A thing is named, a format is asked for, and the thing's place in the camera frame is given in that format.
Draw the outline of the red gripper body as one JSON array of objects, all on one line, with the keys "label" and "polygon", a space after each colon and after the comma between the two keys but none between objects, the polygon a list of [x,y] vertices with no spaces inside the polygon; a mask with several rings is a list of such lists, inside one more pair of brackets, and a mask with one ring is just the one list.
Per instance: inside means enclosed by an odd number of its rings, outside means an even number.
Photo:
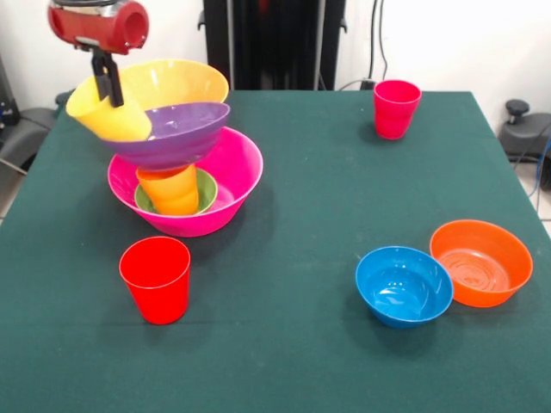
[{"label": "red gripper body", "polygon": [[47,19],[53,33],[76,48],[127,55],[149,34],[149,17],[137,1],[51,1]]}]

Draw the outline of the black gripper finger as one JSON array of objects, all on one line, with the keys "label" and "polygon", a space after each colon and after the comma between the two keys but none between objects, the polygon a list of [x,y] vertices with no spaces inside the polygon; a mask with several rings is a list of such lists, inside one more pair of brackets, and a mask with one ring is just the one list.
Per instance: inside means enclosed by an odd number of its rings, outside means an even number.
[{"label": "black gripper finger", "polygon": [[99,100],[109,97],[108,68],[103,51],[93,51],[91,59],[92,70],[96,82]]},{"label": "black gripper finger", "polygon": [[118,65],[113,60],[111,53],[106,52],[104,54],[103,65],[106,70],[104,95],[109,98],[112,107],[121,107],[124,104],[124,97],[121,90]]}]

